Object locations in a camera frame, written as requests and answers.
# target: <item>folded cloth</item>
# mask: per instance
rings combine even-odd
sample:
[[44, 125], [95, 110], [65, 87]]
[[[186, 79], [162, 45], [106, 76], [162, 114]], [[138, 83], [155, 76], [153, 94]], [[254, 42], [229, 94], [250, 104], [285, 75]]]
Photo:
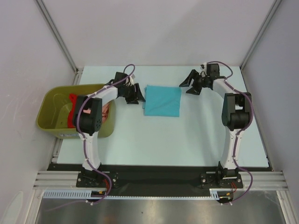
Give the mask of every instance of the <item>folded cloth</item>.
[[148, 85], [145, 91], [145, 116], [179, 117], [182, 91], [178, 87]]

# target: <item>blue cloth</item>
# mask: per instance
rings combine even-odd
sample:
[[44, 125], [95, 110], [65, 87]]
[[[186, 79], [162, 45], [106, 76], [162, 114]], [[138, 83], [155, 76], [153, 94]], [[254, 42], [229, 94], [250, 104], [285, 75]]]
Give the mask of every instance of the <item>blue cloth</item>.
[[179, 117], [182, 91], [178, 87], [148, 85], [145, 90], [145, 116]]

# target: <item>towel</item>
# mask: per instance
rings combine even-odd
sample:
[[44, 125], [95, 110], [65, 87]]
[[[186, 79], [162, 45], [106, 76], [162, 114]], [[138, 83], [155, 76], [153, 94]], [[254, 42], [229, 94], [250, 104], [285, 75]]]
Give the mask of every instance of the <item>towel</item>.
[[148, 85], [145, 90], [145, 116], [179, 117], [182, 91], [178, 87]]

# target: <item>plastic bin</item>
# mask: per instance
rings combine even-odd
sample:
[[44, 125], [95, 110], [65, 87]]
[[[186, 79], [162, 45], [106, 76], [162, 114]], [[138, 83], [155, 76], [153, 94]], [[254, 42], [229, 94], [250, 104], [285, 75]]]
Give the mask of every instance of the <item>plastic bin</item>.
[[[37, 126], [60, 139], [78, 138], [75, 128], [67, 127], [67, 118], [72, 109], [69, 94], [87, 95], [101, 89], [104, 84], [59, 86], [50, 90], [44, 97], [36, 118]], [[107, 120], [102, 124], [98, 137], [112, 134], [115, 124], [115, 102], [110, 102]]]

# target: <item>metal floor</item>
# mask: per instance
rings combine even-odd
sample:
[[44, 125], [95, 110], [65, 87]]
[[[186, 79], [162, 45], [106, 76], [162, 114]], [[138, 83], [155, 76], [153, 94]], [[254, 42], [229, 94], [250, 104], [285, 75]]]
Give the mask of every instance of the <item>metal floor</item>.
[[233, 206], [195, 200], [104, 200], [90, 206], [43, 199], [36, 224], [285, 224], [275, 191], [251, 191]]

